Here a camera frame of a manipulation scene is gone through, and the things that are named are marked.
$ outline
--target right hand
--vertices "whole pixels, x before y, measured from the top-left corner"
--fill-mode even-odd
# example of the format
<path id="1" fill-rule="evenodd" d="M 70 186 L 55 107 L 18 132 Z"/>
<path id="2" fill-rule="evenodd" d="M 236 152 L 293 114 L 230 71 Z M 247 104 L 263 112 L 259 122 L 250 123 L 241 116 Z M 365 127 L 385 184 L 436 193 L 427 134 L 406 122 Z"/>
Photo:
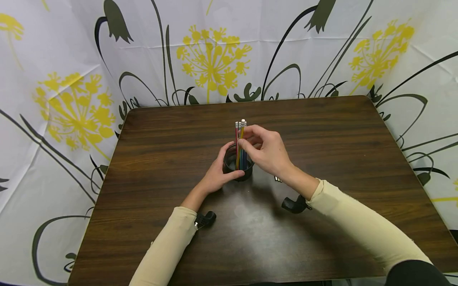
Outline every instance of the right hand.
<path id="1" fill-rule="evenodd" d="M 266 130 L 259 125 L 247 126 L 243 139 L 239 139 L 239 146 L 262 170 L 279 178 L 293 167 L 278 132 Z"/>

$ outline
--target yellow pencil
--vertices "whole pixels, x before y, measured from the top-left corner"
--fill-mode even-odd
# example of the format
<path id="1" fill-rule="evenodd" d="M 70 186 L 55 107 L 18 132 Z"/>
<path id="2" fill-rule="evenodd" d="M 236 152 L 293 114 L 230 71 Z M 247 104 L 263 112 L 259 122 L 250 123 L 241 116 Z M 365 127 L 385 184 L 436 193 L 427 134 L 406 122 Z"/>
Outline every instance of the yellow pencil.
<path id="1" fill-rule="evenodd" d="M 240 138 L 243 138 L 243 130 L 245 129 L 245 119 L 242 119 L 242 122 L 239 126 L 242 126 L 242 129 L 240 131 Z M 239 170 L 240 154 L 241 154 L 241 148 L 239 146 L 239 154 L 237 156 L 237 160 L 235 161 L 236 170 Z"/>

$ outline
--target left hand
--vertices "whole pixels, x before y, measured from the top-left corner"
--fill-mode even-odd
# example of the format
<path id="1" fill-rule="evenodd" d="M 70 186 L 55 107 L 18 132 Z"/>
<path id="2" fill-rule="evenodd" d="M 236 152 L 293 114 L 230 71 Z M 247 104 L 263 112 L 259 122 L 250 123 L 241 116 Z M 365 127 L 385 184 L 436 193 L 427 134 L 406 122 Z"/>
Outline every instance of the left hand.
<path id="1" fill-rule="evenodd" d="M 210 194 L 222 188 L 225 183 L 245 175 L 245 172 L 242 170 L 233 171 L 228 174 L 223 173 L 224 155 L 232 144 L 234 144 L 233 141 L 228 142 L 219 149 L 218 157 L 215 161 L 213 161 L 202 180 L 197 184 L 197 186 L 195 186 L 195 190 L 199 190 L 205 194 Z"/>
<path id="2" fill-rule="evenodd" d="M 218 158 L 213 161 L 203 179 L 192 189 L 183 203 L 181 203 L 181 206 L 198 212 L 203 200 L 208 194 L 216 192 L 230 180 L 234 180 L 245 175 L 245 172 L 242 170 L 233 171 L 228 174 L 223 173 L 224 155 L 226 154 L 229 146 L 233 143 L 233 141 L 229 142 L 219 149 Z"/>

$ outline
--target pencil cup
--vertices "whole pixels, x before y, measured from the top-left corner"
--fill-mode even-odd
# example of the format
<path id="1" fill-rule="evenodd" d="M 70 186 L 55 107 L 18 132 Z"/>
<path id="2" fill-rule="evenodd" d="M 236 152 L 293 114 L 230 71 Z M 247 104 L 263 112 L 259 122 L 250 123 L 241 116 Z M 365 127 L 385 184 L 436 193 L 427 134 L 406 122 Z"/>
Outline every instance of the pencil cup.
<path id="1" fill-rule="evenodd" d="M 236 144 L 233 144 L 227 149 L 226 154 L 224 155 L 223 173 L 227 174 L 227 173 L 235 171 L 236 159 L 237 159 L 237 146 Z M 254 162 L 251 160 L 250 156 L 247 154 L 246 155 L 247 168 L 243 170 L 245 171 L 245 175 L 243 175 L 243 177 L 235 179 L 234 181 L 243 182 L 247 180 L 249 177 L 251 177 L 251 174 L 253 173 L 253 165 L 254 165 Z"/>

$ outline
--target person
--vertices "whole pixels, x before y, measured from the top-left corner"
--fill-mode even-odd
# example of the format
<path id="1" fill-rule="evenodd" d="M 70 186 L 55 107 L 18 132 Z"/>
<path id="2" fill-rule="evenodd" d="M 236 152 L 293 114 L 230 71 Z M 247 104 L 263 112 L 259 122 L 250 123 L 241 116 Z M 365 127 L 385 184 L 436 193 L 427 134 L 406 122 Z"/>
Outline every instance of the person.
<path id="1" fill-rule="evenodd" d="M 228 174 L 222 171 L 223 157 L 232 144 L 229 142 L 219 150 L 218 157 L 203 179 L 181 206 L 175 207 L 135 271 L 130 286 L 168 284 L 186 246 L 196 233 L 194 220 L 205 197 L 221 189 L 226 182 L 244 175 L 241 170 Z M 333 221 L 367 249 L 387 274 L 385 285 L 450 285 L 420 248 L 394 224 L 328 181 L 317 179 L 294 166 L 278 132 L 258 125 L 247 126 L 239 145 L 262 170 L 281 178 L 315 211 Z"/>

